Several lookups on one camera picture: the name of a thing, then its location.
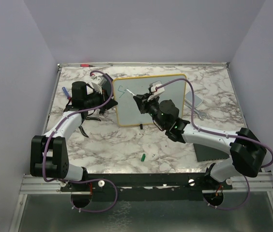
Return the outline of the yellow framed whiteboard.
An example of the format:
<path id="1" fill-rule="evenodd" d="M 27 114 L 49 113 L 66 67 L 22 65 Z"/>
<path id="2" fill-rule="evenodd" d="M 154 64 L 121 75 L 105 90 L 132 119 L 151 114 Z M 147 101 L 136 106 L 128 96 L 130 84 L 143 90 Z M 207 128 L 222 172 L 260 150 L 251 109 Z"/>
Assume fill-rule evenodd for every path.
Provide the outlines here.
<path id="1" fill-rule="evenodd" d="M 145 94 L 149 92 L 151 83 L 161 81 L 162 84 L 179 78 L 187 78 L 185 74 L 167 74 L 156 76 L 126 77 L 113 80 L 114 99 L 118 102 L 116 114 L 118 125 L 138 126 L 140 124 L 152 124 L 152 118 L 149 114 L 141 114 L 133 96 L 126 91 L 129 89 L 134 94 Z M 172 100 L 179 109 L 179 116 L 183 116 L 184 98 L 186 91 L 186 81 L 177 81 L 165 87 L 164 93 L 159 101 Z"/>

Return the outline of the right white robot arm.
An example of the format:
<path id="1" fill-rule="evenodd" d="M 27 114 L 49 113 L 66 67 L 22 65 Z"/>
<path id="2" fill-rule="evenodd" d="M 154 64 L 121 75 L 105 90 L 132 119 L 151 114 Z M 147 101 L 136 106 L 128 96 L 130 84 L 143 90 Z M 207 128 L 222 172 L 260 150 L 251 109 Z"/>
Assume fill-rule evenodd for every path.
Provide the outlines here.
<path id="1" fill-rule="evenodd" d="M 149 114 L 159 130 L 174 142 L 203 145 L 227 153 L 230 157 L 212 164 L 204 176 L 204 184 L 215 189 L 226 179 L 237 175 L 254 178 L 262 168 L 266 149 L 248 128 L 239 131 L 202 129 L 179 117 L 172 100 L 159 101 L 150 93 L 133 96 L 142 114 Z"/>

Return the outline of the green marker cap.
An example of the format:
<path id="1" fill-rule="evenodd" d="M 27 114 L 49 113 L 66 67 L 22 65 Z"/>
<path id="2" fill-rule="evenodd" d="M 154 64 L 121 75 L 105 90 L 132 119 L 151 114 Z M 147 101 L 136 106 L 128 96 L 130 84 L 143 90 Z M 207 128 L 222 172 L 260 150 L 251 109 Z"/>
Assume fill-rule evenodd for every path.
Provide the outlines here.
<path id="1" fill-rule="evenodd" d="M 146 158 L 146 154 L 143 153 L 143 155 L 142 155 L 142 157 L 141 157 L 141 162 L 144 162 L 145 158 Z"/>

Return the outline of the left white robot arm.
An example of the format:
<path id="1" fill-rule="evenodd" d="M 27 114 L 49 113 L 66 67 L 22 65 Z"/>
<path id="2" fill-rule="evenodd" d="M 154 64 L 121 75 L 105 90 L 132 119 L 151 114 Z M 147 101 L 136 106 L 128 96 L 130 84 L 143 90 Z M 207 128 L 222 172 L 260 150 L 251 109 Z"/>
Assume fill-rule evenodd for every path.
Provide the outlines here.
<path id="1" fill-rule="evenodd" d="M 42 177 L 46 182 L 56 179 L 71 181 L 77 190 L 88 186 L 87 169 L 70 164 L 67 141 L 76 129 L 84 133 L 82 123 L 91 120 L 91 111 L 102 113 L 115 107 L 112 78 L 102 71 L 90 73 L 91 82 L 72 83 L 72 94 L 68 96 L 61 119 L 44 135 L 36 135 L 31 140 L 30 174 Z"/>

